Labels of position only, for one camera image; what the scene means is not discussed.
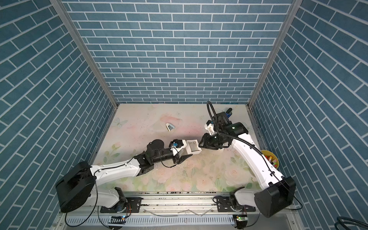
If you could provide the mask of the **white jewelry box base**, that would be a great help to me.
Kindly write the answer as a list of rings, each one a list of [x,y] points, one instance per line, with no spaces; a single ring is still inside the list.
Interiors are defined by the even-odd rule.
[[[185,150],[188,155],[196,155],[202,151],[197,140],[186,140]]]

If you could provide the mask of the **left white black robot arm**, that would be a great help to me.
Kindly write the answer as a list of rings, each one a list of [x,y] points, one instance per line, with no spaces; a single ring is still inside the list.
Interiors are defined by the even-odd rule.
[[[162,140],[154,140],[147,149],[130,160],[90,165],[80,162],[56,182],[60,211],[70,213],[82,206],[103,206],[109,211],[121,212],[127,205],[122,189],[97,190],[97,187],[121,178],[147,174],[156,163],[172,160],[174,165],[183,163],[201,152],[197,140],[173,140],[168,148]]]

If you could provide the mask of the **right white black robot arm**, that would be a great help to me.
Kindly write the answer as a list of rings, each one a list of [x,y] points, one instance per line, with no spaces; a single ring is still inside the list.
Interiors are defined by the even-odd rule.
[[[227,113],[221,112],[211,117],[205,129],[207,133],[200,146],[210,150],[234,147],[259,183],[261,190],[258,192],[251,193],[243,188],[234,190],[231,198],[236,205],[256,207],[269,218],[293,203],[296,182],[292,177],[285,177],[266,159],[241,122],[232,123]]]

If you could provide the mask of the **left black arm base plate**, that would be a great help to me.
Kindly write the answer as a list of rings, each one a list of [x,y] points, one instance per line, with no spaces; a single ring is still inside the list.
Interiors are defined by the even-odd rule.
[[[102,206],[101,213],[139,213],[141,207],[141,197],[127,197],[125,201],[118,201],[111,208]]]

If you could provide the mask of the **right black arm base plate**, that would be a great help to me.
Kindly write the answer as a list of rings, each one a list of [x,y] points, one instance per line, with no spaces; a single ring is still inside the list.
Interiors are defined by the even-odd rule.
[[[256,208],[240,205],[232,196],[215,196],[212,201],[216,204],[218,212],[256,212]]]

